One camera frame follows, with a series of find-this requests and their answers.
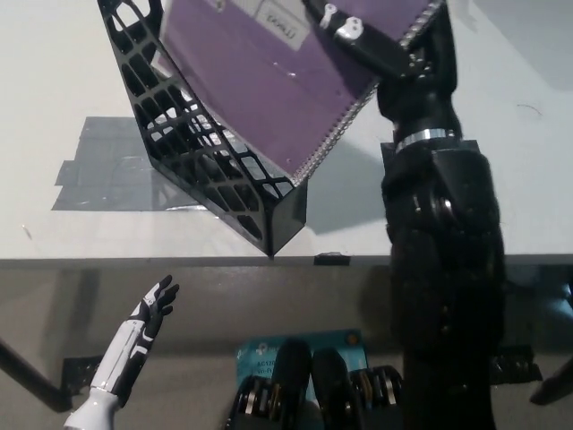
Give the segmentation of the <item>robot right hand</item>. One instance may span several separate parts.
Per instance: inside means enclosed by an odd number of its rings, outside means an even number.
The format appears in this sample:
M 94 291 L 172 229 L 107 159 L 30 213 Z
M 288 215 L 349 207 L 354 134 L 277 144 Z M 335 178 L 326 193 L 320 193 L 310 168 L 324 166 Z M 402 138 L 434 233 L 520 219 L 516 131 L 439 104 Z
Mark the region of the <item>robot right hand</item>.
M 459 138 L 452 105 L 458 86 L 455 42 L 445 1 L 429 1 L 401 40 L 328 1 L 305 1 L 306 12 L 347 55 L 375 73 L 382 116 L 394 125 L 394 141 L 424 129 Z

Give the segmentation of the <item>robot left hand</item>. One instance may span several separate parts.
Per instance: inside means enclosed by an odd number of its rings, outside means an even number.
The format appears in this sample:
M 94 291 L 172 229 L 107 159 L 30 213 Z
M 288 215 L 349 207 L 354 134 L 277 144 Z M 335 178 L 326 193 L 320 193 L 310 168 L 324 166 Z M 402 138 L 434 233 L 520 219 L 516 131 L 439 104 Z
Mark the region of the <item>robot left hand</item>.
M 119 408 L 129 400 L 164 317 L 173 311 L 179 286 L 172 279 L 156 283 L 122 322 L 91 381 L 92 389 L 114 396 Z

